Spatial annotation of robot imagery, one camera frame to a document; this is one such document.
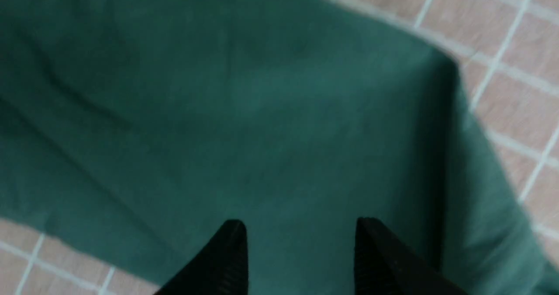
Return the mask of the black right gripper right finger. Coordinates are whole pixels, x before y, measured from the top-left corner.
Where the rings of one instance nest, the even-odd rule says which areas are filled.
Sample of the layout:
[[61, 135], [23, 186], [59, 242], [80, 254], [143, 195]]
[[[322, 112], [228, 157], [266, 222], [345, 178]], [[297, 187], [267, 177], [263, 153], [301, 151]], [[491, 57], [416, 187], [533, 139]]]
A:
[[377, 218], [357, 219], [354, 281], [356, 295], [466, 294]]

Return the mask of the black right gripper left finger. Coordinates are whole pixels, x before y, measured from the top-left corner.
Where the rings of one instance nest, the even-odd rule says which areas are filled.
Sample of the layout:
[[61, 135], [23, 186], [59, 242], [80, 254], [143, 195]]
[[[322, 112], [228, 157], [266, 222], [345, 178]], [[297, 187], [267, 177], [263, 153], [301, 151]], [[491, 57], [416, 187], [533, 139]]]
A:
[[249, 257], [246, 227], [227, 220], [201, 251], [157, 295], [247, 295]]

